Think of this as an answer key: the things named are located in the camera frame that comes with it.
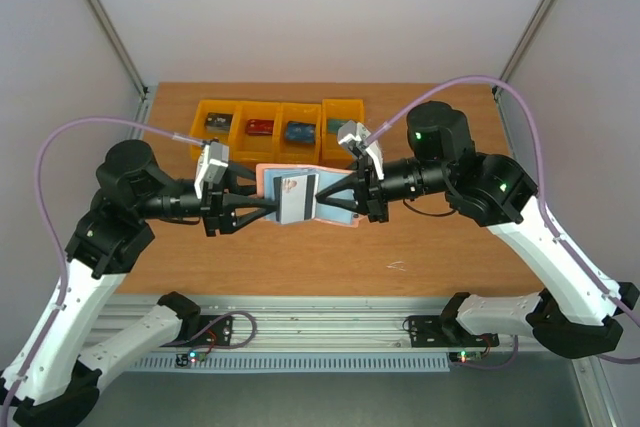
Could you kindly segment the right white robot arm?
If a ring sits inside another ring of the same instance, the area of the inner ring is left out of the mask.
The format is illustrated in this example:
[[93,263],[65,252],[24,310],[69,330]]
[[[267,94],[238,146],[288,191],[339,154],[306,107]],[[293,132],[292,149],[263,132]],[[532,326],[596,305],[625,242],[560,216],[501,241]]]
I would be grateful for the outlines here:
[[341,128],[340,141],[356,162],[345,178],[317,193],[318,203],[385,222],[392,202],[441,194],[453,213],[508,245],[543,285],[515,297],[456,293],[436,321],[409,319],[414,344],[436,339],[460,348],[483,336],[507,335],[532,338],[568,359],[611,359],[623,334],[617,316],[634,308],[638,288],[609,278],[586,258],[514,159],[476,150],[463,112],[438,101],[413,108],[407,116],[412,156],[394,162],[365,148],[366,136],[356,122]]

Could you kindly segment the right green circuit board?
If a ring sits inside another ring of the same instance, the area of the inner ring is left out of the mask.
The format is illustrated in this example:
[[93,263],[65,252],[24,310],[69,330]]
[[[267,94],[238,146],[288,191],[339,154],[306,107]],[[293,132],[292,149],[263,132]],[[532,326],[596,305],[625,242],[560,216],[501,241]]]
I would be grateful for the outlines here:
[[449,360],[453,363],[473,363],[483,360],[488,355],[487,351],[461,350],[449,353]]

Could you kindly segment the yellow bin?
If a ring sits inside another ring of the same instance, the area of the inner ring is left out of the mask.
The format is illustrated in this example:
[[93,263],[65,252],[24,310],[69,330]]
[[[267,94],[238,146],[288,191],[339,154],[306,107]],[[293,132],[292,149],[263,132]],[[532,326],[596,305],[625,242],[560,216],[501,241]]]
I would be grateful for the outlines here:
[[320,157],[321,106],[282,102],[276,127],[275,159],[284,164],[316,164]]
[[324,99],[322,101],[321,164],[343,168],[351,163],[353,157],[338,144],[337,135],[330,135],[326,132],[328,118],[348,119],[363,123],[365,121],[364,102],[361,99]]
[[276,102],[242,101],[234,146],[238,162],[261,163],[275,158],[274,130],[280,105]]
[[230,159],[237,161],[240,120],[239,100],[204,99],[198,103],[190,135],[227,145],[230,149]]

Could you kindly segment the red card stack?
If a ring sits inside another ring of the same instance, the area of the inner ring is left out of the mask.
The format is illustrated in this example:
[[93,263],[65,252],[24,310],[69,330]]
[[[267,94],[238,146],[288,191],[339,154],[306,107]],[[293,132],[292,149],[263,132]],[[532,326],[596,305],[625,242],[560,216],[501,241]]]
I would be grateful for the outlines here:
[[273,131],[274,121],[269,119],[249,119],[245,126],[249,136],[271,136]]

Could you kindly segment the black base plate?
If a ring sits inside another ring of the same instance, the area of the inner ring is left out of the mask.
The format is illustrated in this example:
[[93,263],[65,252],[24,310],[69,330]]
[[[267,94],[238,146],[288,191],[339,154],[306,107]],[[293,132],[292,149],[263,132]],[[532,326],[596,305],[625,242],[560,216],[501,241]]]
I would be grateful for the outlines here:
[[456,321],[443,322],[437,315],[408,316],[402,323],[402,329],[409,335],[413,348],[493,348],[500,345],[497,334],[471,334]]
[[226,347],[230,345],[233,333],[232,315],[201,315],[196,320],[188,320],[169,347],[202,348],[210,345]]

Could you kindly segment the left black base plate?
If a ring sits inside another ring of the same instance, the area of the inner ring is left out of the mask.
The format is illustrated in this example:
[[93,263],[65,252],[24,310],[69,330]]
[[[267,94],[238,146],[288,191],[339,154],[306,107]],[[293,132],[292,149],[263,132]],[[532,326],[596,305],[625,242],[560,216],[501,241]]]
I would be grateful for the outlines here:
[[169,347],[202,348],[210,345],[226,347],[230,345],[233,333],[232,315],[201,315],[196,320],[188,320]]

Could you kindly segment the green circuit board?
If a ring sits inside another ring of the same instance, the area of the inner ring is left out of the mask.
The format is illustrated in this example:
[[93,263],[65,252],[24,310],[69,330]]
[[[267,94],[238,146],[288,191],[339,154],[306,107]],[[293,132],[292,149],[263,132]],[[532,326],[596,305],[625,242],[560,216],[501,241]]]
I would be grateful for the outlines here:
[[205,352],[190,351],[188,353],[177,354],[175,356],[175,366],[178,368],[187,368],[206,360]]
[[483,360],[488,355],[487,351],[461,350],[449,353],[449,360],[453,363],[473,363]]

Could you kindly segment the blue card stack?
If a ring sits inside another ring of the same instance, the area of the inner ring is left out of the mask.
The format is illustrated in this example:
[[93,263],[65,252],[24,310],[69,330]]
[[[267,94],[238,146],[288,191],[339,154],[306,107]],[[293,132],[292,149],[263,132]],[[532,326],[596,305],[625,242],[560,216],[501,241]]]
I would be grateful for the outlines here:
[[284,139],[287,142],[313,145],[316,143],[316,126],[311,123],[290,121],[286,124]]

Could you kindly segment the left green circuit board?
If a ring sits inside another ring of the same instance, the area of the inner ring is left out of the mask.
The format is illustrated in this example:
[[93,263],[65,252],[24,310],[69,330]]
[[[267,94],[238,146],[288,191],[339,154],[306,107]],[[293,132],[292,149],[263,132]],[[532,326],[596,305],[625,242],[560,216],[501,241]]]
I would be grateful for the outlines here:
[[178,368],[187,368],[206,360],[205,352],[190,351],[188,353],[177,354],[175,356],[175,366]]

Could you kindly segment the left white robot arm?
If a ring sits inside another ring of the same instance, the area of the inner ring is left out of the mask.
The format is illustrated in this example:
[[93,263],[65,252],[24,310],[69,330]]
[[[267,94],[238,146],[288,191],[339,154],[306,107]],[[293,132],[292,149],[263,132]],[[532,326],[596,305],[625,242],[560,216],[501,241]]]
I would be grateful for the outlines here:
[[63,251],[50,304],[1,374],[3,424],[76,426],[105,388],[152,350],[229,343],[194,301],[170,292],[131,326],[85,346],[102,308],[153,241],[152,221],[200,224],[215,236],[275,211],[275,202],[257,196],[254,173],[231,162],[225,145],[209,144],[195,179],[174,179],[148,143],[126,140],[108,151],[96,177],[98,191]]

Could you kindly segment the teal card stack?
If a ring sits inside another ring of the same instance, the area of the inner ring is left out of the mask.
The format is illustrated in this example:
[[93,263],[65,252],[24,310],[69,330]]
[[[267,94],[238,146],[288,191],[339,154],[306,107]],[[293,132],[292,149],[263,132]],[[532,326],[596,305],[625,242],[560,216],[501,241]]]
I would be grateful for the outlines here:
[[328,118],[326,132],[330,135],[338,135],[339,130],[347,123],[349,123],[348,119]]

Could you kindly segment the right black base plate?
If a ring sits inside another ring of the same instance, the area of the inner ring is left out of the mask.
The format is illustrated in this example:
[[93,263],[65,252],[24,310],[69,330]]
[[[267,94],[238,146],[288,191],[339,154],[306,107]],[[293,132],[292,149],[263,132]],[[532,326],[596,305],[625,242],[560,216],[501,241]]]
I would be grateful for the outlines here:
[[409,335],[413,348],[493,348],[500,345],[497,334],[471,334],[456,321],[443,322],[437,315],[408,316],[402,323],[402,329]]

